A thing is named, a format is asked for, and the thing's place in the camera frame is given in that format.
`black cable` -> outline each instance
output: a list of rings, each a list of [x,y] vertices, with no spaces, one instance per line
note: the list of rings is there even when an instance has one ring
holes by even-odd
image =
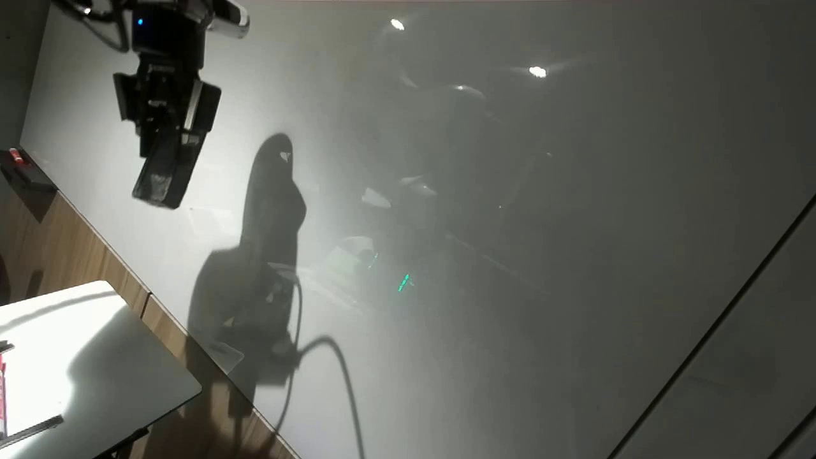
[[[346,382],[346,396],[350,396],[350,406],[353,406],[353,419],[355,419],[355,436],[358,436],[358,450],[359,450],[359,459],[364,459],[364,440],[363,440],[363,426],[359,426],[359,411],[358,411],[358,398],[355,398],[355,385],[353,385],[353,373],[350,373],[350,365],[346,365],[346,356],[341,354],[340,343],[331,338],[331,336],[317,336],[315,342],[309,342],[303,350],[302,350],[302,359],[320,350],[320,346],[329,346],[337,359],[340,359],[340,366],[341,366],[341,375],[344,375],[344,382]]]
[[[682,379],[682,375],[691,366],[697,354],[710,343],[710,338],[720,332],[720,327],[731,315],[737,304],[748,296],[748,291],[757,283],[757,278],[765,272],[765,267],[775,260],[775,255],[786,248],[786,243],[794,236],[794,231],[802,227],[802,221],[813,211],[816,193],[810,202],[796,213],[796,220],[788,225],[782,236],[771,248],[771,252],[759,260],[759,264],[749,272],[749,278],[743,283],[743,287],[734,292],[734,299],[724,305],[724,310],[715,318],[715,323],[707,328],[707,334],[694,343],[694,350],[686,354],[686,359],[670,373],[670,378],[664,382],[657,396],[645,406],[645,411],[635,419],[635,422],[624,430],[624,436],[615,443],[609,456],[618,456],[632,436],[640,430],[647,416],[660,406],[665,393]]]
[[[298,276],[293,276],[293,285],[298,291],[298,318],[297,318],[297,342],[286,354],[298,351],[298,346],[302,346],[302,327],[303,327],[303,285],[302,285]],[[283,429],[283,421],[286,421],[286,413],[288,413],[288,406],[292,406],[292,393],[293,393],[293,385],[297,385],[297,366],[298,366],[298,354],[293,354],[293,362],[286,362],[286,373],[288,373],[286,398],[283,398],[283,407],[280,407],[279,422],[274,426],[274,436],[271,436],[274,443],[280,436],[280,429]]]

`robotic arm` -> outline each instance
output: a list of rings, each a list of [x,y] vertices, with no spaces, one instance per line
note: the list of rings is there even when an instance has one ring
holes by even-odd
[[[60,3],[95,22],[122,22],[122,9],[133,12],[133,50],[140,67],[133,76],[113,76],[121,115],[136,122],[146,158],[133,197],[177,209],[223,97],[220,87],[198,78],[204,35],[220,31],[242,37],[251,27],[248,9],[233,0],[116,0],[111,12],[95,9],[93,0]]]

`table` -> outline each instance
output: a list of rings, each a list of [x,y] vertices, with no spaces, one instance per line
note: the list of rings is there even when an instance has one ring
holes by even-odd
[[[105,281],[0,305],[0,338],[10,430],[63,416],[0,456],[98,456],[202,389]]]

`light spot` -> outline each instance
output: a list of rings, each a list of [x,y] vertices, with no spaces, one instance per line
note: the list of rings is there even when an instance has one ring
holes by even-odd
[[[545,69],[543,67],[530,67],[527,69],[533,78],[545,78]]]
[[[397,21],[397,17],[391,17],[391,27],[392,27],[392,31],[406,31],[406,22]]]

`white surface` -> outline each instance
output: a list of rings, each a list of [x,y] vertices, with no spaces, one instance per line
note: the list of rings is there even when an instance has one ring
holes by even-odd
[[[111,76],[136,55],[52,12],[24,139],[190,323],[207,255],[248,231],[257,144],[288,133],[303,343],[344,350],[368,456],[605,456],[813,192],[810,7],[251,0],[246,40],[209,35],[225,97],[178,211],[131,198]],[[256,389],[271,421],[280,398]],[[283,434],[359,456],[326,346]]]
[[[0,456],[95,456],[198,389],[105,281],[0,305],[0,338],[10,434],[63,416]]]

